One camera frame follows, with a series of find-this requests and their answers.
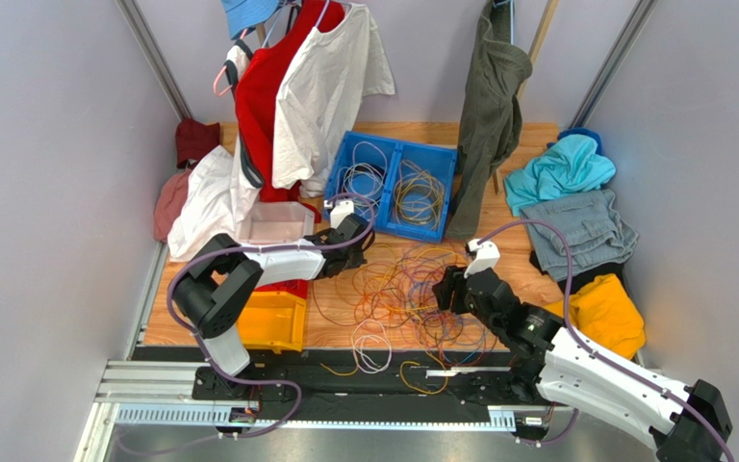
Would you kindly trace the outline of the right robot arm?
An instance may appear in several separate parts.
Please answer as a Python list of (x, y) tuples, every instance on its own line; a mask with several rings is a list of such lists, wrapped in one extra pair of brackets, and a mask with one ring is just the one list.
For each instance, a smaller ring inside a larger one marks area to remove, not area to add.
[(432, 292), (439, 309), (470, 314), (516, 356), (506, 385), (523, 402), (546, 400), (610, 424), (660, 461), (723, 461), (733, 425), (719, 389), (686, 385), (566, 328), (520, 300), (492, 269), (449, 266)]

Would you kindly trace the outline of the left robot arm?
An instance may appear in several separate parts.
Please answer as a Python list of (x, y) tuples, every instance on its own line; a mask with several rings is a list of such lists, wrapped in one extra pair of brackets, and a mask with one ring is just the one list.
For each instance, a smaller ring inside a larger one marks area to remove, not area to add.
[(166, 306), (217, 372), (234, 377), (250, 364), (238, 320), (258, 288), (332, 278), (361, 267), (372, 223), (357, 214), (287, 244), (239, 244), (218, 234), (171, 280)]

